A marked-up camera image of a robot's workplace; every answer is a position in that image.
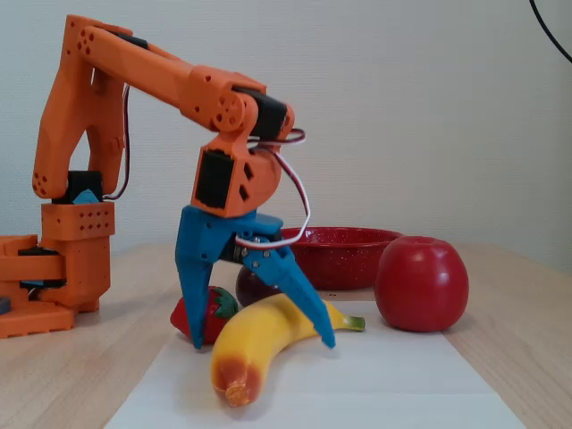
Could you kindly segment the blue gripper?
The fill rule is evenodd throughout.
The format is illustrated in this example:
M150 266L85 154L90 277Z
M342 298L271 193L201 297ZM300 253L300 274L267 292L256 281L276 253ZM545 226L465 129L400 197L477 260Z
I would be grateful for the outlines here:
M283 221L257 211L240 217L222 218L194 206L185 206L175 246L175 261L181 284L193 346L204 345L208 285L213 269L209 262L242 262L265 284L277 286L312 322L328 348L335 347L335 334L325 303L298 266L290 248L244 250L235 237L256 236L278 240Z

